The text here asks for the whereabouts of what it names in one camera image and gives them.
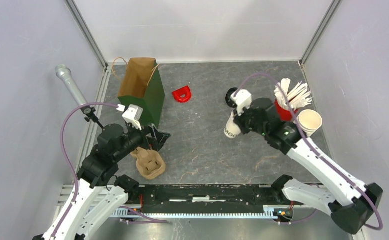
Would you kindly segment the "white paper coffee cup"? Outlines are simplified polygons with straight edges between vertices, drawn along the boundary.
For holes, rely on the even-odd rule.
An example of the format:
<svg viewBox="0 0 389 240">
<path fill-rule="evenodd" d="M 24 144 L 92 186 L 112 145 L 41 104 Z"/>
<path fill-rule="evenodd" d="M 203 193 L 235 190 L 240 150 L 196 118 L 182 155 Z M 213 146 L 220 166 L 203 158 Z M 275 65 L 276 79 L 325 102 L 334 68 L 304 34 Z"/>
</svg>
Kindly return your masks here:
<svg viewBox="0 0 389 240">
<path fill-rule="evenodd" d="M 224 128 L 224 134 L 229 139 L 234 139 L 242 133 L 240 127 L 234 122 L 236 116 L 237 114 L 232 111 Z"/>
</svg>

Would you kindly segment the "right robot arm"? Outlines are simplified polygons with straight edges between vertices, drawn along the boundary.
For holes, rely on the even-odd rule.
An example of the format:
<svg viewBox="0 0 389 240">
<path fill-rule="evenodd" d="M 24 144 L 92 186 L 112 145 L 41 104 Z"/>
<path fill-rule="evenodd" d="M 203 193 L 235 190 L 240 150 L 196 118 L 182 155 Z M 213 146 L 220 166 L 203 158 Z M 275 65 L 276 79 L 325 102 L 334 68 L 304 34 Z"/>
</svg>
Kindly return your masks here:
<svg viewBox="0 0 389 240">
<path fill-rule="evenodd" d="M 229 123 L 235 125 L 237 134 L 261 135 L 272 148 L 299 163 L 326 187 L 282 175 L 271 186 L 275 203 L 306 204 L 330 216 L 340 229 L 352 235 L 363 227 L 383 229 L 378 206 L 384 191 L 378 184 L 365 184 L 328 158 L 297 124 L 281 120 L 270 99 L 231 98 L 227 104 L 234 109 Z"/>
</svg>

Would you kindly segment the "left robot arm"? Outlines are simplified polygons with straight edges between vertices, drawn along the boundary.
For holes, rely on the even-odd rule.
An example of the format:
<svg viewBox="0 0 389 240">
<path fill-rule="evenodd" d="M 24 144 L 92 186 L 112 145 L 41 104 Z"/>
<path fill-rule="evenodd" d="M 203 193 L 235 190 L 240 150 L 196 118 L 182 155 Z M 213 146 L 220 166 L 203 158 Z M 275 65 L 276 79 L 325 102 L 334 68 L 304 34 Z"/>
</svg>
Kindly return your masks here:
<svg viewBox="0 0 389 240">
<path fill-rule="evenodd" d="M 125 203 L 135 203 L 140 197 L 139 183 L 122 175 L 116 178 L 106 196 L 92 206 L 117 173 L 119 161 L 137 148 L 158 152 L 170 137 L 170 133 L 159 131 L 152 123 L 141 129 L 129 125 L 128 132 L 119 124 L 106 125 L 76 174 L 78 181 L 59 216 L 48 231 L 34 239 L 91 239 L 115 210 Z"/>
</svg>

